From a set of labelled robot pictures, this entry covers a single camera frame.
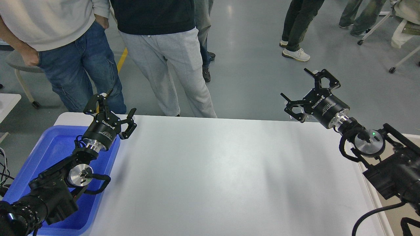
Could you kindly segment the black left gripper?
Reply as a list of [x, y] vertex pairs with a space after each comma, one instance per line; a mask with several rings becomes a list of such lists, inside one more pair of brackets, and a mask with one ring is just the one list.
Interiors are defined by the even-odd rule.
[[[107, 93], [94, 94], [84, 108], [84, 114], [97, 114], [82, 135], [82, 141], [86, 144], [86, 148], [96, 152], [108, 151], [118, 134], [120, 139], [128, 139], [137, 127], [134, 120], [136, 108], [132, 108], [123, 120], [111, 112], [108, 106], [108, 97], [112, 92], [111, 88]], [[127, 124], [127, 128], [121, 131], [123, 124]]]

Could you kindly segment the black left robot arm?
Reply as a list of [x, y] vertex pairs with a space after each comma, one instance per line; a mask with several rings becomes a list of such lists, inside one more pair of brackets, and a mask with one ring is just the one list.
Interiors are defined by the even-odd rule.
[[1, 235], [36, 235], [43, 222], [64, 221], [79, 208], [77, 200], [83, 194], [102, 193], [111, 178], [93, 171], [90, 162], [100, 151], [108, 151], [117, 136], [127, 139], [137, 125], [132, 108], [126, 119], [120, 119], [108, 106], [107, 93], [95, 94], [83, 112], [93, 121], [83, 135], [74, 140], [72, 154], [42, 171], [29, 182], [30, 192], [14, 203], [1, 201]]

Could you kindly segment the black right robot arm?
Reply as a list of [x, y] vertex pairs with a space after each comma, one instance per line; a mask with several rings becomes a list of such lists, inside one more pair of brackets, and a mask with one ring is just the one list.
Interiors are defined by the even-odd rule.
[[353, 226], [356, 235], [360, 224], [369, 216], [395, 208], [411, 205], [416, 214], [420, 206], [420, 149], [394, 127], [385, 123], [382, 129], [367, 129], [350, 117], [350, 106], [332, 91], [340, 82], [326, 69], [310, 71], [314, 79], [312, 88], [301, 100], [290, 100], [284, 93], [285, 112], [298, 122], [313, 117], [326, 129], [341, 135], [339, 151], [353, 162], [361, 162], [366, 170], [364, 177], [386, 200], [398, 197], [400, 203], [380, 207], [361, 216]]

